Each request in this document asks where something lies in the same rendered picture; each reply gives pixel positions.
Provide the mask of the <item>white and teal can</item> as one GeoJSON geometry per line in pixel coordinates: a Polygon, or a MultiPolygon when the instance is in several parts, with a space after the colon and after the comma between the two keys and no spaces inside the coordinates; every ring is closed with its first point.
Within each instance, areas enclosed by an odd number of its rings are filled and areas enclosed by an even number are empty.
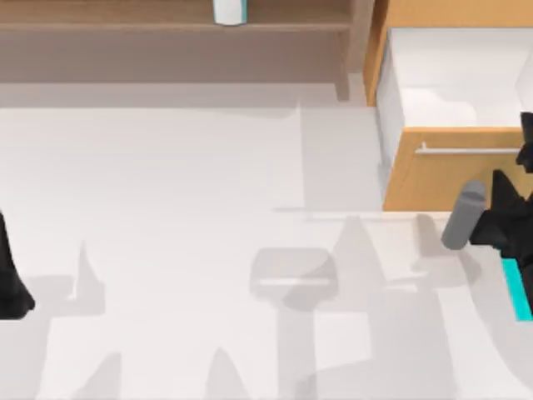
{"type": "Polygon", "coordinates": [[[214,23],[240,26],[247,23],[247,0],[212,0],[214,23]]]}

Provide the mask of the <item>pale wooden drawer front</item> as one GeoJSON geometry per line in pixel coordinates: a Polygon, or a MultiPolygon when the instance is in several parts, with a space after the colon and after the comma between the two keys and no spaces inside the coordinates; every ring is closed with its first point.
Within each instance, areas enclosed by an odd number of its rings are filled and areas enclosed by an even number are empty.
{"type": "Polygon", "coordinates": [[[519,127],[406,127],[392,164],[382,208],[388,212],[450,211],[463,185],[472,179],[482,182],[491,195],[492,171],[500,169],[519,194],[533,191],[533,174],[516,165],[517,154],[423,155],[429,148],[521,148],[519,127]]]}

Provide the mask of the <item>wooden cupboard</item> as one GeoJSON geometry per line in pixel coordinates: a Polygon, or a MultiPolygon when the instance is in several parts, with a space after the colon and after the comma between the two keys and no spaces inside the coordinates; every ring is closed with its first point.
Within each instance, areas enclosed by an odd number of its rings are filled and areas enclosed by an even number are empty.
{"type": "Polygon", "coordinates": [[[533,28],[533,0],[375,0],[363,63],[366,105],[376,105],[391,28],[533,28]]]}

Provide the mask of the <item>drawer with white inside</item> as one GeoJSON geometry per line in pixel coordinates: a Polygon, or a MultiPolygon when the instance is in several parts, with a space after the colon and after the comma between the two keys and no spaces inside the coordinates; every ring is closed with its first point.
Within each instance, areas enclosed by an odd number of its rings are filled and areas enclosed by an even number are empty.
{"type": "Polygon", "coordinates": [[[533,112],[533,27],[397,27],[376,89],[380,172],[404,128],[518,128],[533,112]]]}

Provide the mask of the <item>pale grey rounded box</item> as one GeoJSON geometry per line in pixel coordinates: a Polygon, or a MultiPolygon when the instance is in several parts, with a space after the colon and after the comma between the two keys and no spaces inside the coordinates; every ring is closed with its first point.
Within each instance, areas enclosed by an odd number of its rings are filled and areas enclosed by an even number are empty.
{"type": "Polygon", "coordinates": [[[470,240],[485,209],[485,185],[478,180],[467,182],[459,192],[441,235],[443,246],[450,250],[461,250],[470,240]]]}

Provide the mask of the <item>wooden open shelf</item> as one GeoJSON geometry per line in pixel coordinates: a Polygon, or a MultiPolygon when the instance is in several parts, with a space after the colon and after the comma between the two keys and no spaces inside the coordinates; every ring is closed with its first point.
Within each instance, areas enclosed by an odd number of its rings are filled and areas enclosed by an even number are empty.
{"type": "Polygon", "coordinates": [[[357,0],[0,0],[0,83],[327,83],[349,97],[357,0]]]}

